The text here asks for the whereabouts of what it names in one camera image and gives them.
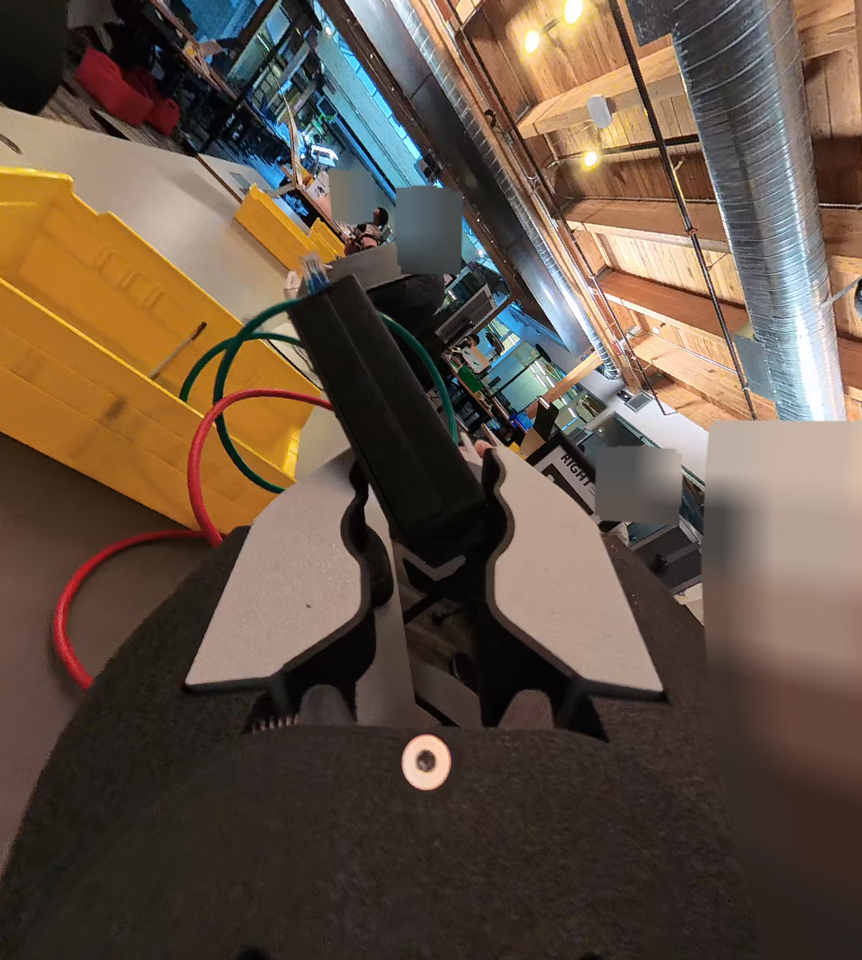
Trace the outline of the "silver ventilation ducts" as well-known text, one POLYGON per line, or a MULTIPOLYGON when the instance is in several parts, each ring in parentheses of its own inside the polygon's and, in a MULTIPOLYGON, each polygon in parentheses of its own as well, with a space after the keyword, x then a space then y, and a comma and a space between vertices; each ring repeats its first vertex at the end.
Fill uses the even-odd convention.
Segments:
POLYGON ((790 2, 629 2, 672 40, 728 246, 783 420, 845 419, 845 393, 790 2))

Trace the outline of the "yellow bin with divider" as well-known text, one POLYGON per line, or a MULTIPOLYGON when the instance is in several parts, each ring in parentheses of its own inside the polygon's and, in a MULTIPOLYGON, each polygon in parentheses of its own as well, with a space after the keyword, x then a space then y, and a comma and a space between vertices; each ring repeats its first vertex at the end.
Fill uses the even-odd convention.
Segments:
POLYGON ((241 322, 65 174, 0 167, 0 432, 179 524, 212 407, 213 361, 241 322), (150 372, 207 329, 156 381, 150 372))

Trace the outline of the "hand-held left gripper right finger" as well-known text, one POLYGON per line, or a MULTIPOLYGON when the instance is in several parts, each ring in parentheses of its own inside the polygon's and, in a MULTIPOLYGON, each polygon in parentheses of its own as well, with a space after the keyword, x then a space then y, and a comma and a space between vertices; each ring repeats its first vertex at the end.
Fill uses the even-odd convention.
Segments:
POLYGON ((525 691, 552 725, 599 728, 592 700, 662 703, 665 688, 591 517, 504 447, 483 454, 485 540, 477 600, 482 723, 525 691))

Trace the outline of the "black white printed tag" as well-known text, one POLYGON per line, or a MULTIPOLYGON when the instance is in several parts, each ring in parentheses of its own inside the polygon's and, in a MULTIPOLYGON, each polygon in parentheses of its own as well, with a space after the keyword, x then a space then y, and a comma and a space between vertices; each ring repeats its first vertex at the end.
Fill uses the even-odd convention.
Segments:
POLYGON ((525 458, 540 474, 562 489, 581 505, 595 522, 600 522, 596 508, 596 473, 593 464, 568 438, 555 432, 539 448, 525 458))

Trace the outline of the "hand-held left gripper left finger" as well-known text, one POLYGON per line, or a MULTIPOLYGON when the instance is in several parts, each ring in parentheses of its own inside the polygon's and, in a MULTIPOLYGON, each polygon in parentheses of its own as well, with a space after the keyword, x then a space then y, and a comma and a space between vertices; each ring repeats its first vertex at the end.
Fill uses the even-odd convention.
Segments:
POLYGON ((360 720, 357 685, 376 654, 377 533, 347 449, 252 523, 185 678, 198 693, 262 691, 275 717, 317 688, 360 720))

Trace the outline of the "yellow plastic bin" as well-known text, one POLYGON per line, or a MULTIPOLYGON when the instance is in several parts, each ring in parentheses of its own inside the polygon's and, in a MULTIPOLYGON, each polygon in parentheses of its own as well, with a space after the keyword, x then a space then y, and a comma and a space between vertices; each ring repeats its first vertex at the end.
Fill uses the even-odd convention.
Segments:
POLYGON ((249 186, 234 222, 290 272, 299 272, 300 259, 316 251, 304 226, 256 184, 249 186))
POLYGON ((330 264, 345 256, 343 238, 335 233, 322 217, 317 217, 312 223, 308 239, 324 264, 330 264))

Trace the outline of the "black ethernet switch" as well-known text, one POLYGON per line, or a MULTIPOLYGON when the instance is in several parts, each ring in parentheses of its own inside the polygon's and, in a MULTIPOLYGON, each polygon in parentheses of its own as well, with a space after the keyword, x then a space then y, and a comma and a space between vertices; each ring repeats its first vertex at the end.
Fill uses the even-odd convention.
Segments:
POLYGON ((358 279, 301 298, 292 324, 389 522, 427 564, 485 539, 485 494, 358 279))

